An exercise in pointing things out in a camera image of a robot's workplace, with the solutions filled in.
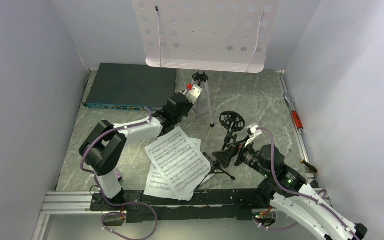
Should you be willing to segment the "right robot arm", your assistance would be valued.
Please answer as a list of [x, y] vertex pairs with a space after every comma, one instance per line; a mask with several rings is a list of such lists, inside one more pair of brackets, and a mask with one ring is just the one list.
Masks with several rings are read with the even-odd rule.
[[296, 170], [285, 164], [279, 149], [270, 144], [255, 150], [253, 145], [232, 144], [212, 154], [223, 167], [233, 158], [235, 166], [245, 164], [265, 179], [254, 194], [256, 203], [284, 212], [319, 240], [362, 240], [368, 229], [334, 210]]

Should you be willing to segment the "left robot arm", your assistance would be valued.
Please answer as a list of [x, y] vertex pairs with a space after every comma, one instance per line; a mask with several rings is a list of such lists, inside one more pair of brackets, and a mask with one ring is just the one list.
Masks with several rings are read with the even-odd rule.
[[182, 118], [188, 116], [200, 95], [200, 90], [174, 93], [161, 110], [150, 112], [143, 120], [119, 127], [102, 120], [95, 126], [79, 149], [80, 169], [94, 176], [109, 209], [117, 210], [124, 203], [124, 190], [116, 175], [124, 148], [171, 132]]

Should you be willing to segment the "black microphone tripod with shockmount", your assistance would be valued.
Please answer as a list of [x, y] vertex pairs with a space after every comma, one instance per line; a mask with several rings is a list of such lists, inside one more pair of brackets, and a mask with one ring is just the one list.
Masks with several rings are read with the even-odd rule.
[[[231, 144], [237, 141], [238, 135], [235, 133], [242, 131], [245, 127], [246, 122], [239, 113], [231, 110], [223, 111], [219, 116], [219, 122], [227, 130], [221, 149], [226, 150]], [[213, 175], [225, 174], [230, 177], [230, 179], [233, 181], [236, 179], [234, 176], [226, 172], [225, 168], [221, 166], [221, 164], [216, 159], [212, 159], [206, 152], [203, 152], [202, 154], [210, 163], [210, 171], [204, 177], [201, 183], [198, 184], [195, 190], [198, 190], [201, 185]]]

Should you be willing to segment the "lilac perforated music stand desk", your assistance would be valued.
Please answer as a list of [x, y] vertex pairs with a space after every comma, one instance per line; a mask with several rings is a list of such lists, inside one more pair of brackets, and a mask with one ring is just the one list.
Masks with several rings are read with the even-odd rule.
[[150, 67], [257, 74], [264, 70], [277, 0], [135, 0]]

